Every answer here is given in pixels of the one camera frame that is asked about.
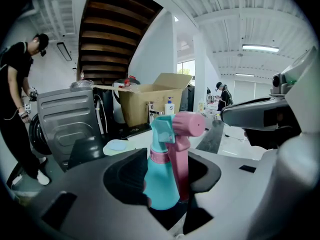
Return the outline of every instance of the man in black clothing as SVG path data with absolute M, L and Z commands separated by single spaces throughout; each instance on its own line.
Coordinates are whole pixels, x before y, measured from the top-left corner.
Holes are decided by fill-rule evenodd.
M 222 91 L 221 96 L 215 96 L 219 100 L 218 111 L 221 111 L 224 107 L 230 105 L 231 94 L 228 90 L 227 85 L 223 84 L 222 82 L 218 82 L 216 84 L 216 89 Z
M 32 56 L 45 54 L 49 38 L 37 34 L 30 42 L 18 42 L 6 50 L 0 63 L 0 130 L 2 137 L 25 172 L 40 184 L 47 185 L 50 180 L 40 170 L 40 161 L 31 152 L 29 136 L 24 123 L 30 118 L 22 102 L 22 89 L 30 97 L 28 75 L 33 63 Z

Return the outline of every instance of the cardboard box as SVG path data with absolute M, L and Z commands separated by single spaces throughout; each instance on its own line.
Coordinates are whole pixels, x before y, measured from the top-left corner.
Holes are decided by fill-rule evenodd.
M 93 87 L 119 91 L 124 120 L 129 127 L 132 127 L 147 123 L 149 102 L 154 102 L 154 110 L 165 112 L 168 97 L 172 97 L 174 113 L 177 114 L 182 92 L 191 79 L 192 75 L 161 73 L 153 84 L 134 85 L 132 90 L 103 85 L 93 85 Z

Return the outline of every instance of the hand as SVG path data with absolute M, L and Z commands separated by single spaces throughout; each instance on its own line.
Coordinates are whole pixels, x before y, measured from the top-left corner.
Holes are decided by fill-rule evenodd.
M 20 112 L 20 109 L 19 109 L 19 116 L 20 116 L 21 120 L 22 120 L 25 124 L 28 124 L 28 123 L 31 122 L 28 113 L 27 113 L 24 109 L 23 109 L 22 112 Z

